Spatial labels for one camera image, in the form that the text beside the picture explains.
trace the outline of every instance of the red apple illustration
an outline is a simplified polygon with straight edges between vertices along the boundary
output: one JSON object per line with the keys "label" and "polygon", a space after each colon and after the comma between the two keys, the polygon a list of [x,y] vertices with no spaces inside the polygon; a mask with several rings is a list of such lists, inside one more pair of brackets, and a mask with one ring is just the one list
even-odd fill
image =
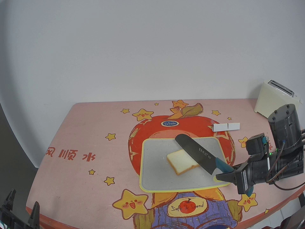
{"label": "red apple illustration", "polygon": [[[213,132],[212,124],[216,123],[204,116],[188,116],[179,119],[168,119],[168,115],[152,117],[151,120],[144,119],[137,124],[130,133],[128,139],[129,158],[137,174],[140,174],[142,144],[148,138],[175,138],[178,134],[186,134],[190,137],[215,136],[222,147],[225,158],[229,165],[235,161],[235,146],[229,132]],[[177,122],[166,126],[165,121]]]}
{"label": "red apple illustration", "polygon": [[179,209],[182,213],[189,214],[196,209],[196,204],[189,198],[189,200],[185,200],[180,203]]}

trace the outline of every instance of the black blade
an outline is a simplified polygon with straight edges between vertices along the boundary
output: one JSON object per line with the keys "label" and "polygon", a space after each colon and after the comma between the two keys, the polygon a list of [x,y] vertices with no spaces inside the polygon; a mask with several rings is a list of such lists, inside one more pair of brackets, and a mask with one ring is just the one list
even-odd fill
{"label": "black blade", "polygon": [[216,157],[214,155],[188,135],[179,134],[175,140],[201,167],[208,173],[213,174],[216,169]]}

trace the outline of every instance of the teal knife handle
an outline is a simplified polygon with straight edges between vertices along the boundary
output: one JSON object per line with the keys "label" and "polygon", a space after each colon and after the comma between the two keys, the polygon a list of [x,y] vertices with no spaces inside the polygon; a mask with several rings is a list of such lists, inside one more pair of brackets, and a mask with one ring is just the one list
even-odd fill
{"label": "teal knife handle", "polygon": [[216,167],[223,173],[228,173],[234,171],[234,168],[229,166],[226,162],[222,161],[220,158],[216,158]]}
{"label": "teal knife handle", "polygon": [[249,189],[249,191],[246,192],[246,195],[247,195],[248,197],[250,197],[250,196],[252,195],[253,189],[254,189],[254,187],[252,186],[252,187]]}
{"label": "teal knife handle", "polygon": [[[226,162],[222,161],[220,158],[216,158],[216,167],[221,170],[223,173],[228,173],[228,172],[232,172],[234,171],[234,168],[229,166]],[[254,187],[252,186],[248,192],[246,192],[246,195],[248,197],[251,196],[251,194],[253,193],[253,189]]]}

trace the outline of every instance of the cartoon star face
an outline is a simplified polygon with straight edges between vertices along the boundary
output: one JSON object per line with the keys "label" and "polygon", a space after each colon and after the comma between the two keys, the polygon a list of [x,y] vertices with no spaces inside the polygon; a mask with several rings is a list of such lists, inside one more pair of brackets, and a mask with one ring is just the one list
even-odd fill
{"label": "cartoon star face", "polygon": [[112,206],[122,211],[123,219],[129,219],[133,214],[147,214],[145,202],[147,201],[147,195],[135,195],[129,190],[125,189],[122,193],[120,200],[114,202]]}
{"label": "cartoon star face", "polygon": [[172,101],[172,103],[173,103],[173,107],[180,107],[181,109],[184,108],[185,106],[189,105],[189,104],[183,102],[182,100]]}
{"label": "cartoon star face", "polygon": [[246,147],[246,141],[248,141],[248,138],[245,136],[243,139],[239,139],[238,141],[241,143],[242,147]]}
{"label": "cartoon star face", "polygon": [[245,212],[248,212],[252,206],[257,205],[257,202],[255,201],[255,196],[255,193],[252,193],[250,197],[248,197],[246,194],[242,194],[242,199],[238,202],[238,205],[243,206]]}
{"label": "cartoon star face", "polygon": [[152,111],[146,111],[145,109],[140,109],[139,112],[132,114],[133,116],[137,117],[137,121],[141,121],[144,119],[151,120],[151,115],[153,114]]}

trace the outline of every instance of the table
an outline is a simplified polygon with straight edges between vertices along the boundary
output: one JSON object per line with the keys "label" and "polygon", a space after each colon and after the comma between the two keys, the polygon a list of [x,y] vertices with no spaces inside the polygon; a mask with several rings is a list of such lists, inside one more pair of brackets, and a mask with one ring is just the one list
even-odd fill
{"label": "table", "polygon": [[[139,187],[142,143],[148,138],[216,137],[232,166],[248,158],[245,141],[264,132],[274,140],[255,99],[136,101],[75,104],[52,140],[33,182],[30,213],[40,204],[43,228],[248,228],[297,198],[305,186],[282,191],[257,184],[249,198],[235,185],[182,193],[145,193]],[[240,130],[213,132],[214,123]],[[294,187],[305,174],[278,182]],[[194,211],[177,209],[193,199]]]}

